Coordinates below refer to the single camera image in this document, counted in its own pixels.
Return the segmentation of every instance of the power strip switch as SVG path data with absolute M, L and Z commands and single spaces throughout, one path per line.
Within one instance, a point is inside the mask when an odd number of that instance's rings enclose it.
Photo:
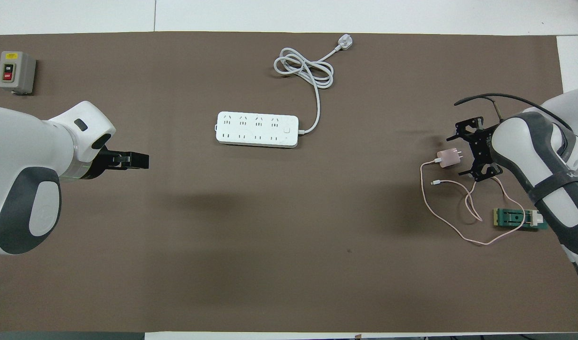
M 298 125 L 296 116 L 224 110 L 218 113 L 215 137 L 222 144 L 295 148 Z

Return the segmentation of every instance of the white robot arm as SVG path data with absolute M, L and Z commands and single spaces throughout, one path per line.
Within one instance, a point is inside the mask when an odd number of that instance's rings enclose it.
M 50 120 L 0 108 L 0 254 L 27 252 L 60 216 L 60 181 L 148 168 L 148 156 L 108 151 L 116 132 L 89 102 Z
M 578 90 L 535 106 L 486 129 L 482 118 L 457 123 L 457 134 L 449 140 L 462 137 L 470 143 L 475 161 L 464 173 L 476 181 L 500 174 L 499 166 L 516 176 L 578 272 Z M 468 133 L 466 126 L 476 131 Z

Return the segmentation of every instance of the white plug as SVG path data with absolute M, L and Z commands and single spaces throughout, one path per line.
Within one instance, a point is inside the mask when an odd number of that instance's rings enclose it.
M 458 151 L 457 148 L 438 151 L 438 153 L 436 153 L 437 158 L 434 159 L 434 163 L 440 163 L 442 168 L 459 164 L 461 163 L 461 158 L 463 157 L 460 155 L 460 153 L 461 151 Z
M 349 34 L 344 34 L 337 41 L 337 45 L 339 45 L 339 47 L 341 47 L 342 50 L 347 50 L 348 48 L 350 48 L 350 46 L 352 46 L 353 42 L 354 41 L 352 40 L 352 37 Z

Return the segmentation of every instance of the switch box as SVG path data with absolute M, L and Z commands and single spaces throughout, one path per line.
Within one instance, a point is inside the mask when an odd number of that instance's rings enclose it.
M 0 88 L 15 94 L 32 93 L 36 63 L 25 52 L 2 52 L 0 59 Z

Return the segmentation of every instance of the white power strip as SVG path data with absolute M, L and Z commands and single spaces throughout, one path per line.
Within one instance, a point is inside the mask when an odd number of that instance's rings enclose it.
M 298 125 L 296 116 L 225 110 L 218 113 L 215 137 L 222 144 L 295 148 Z

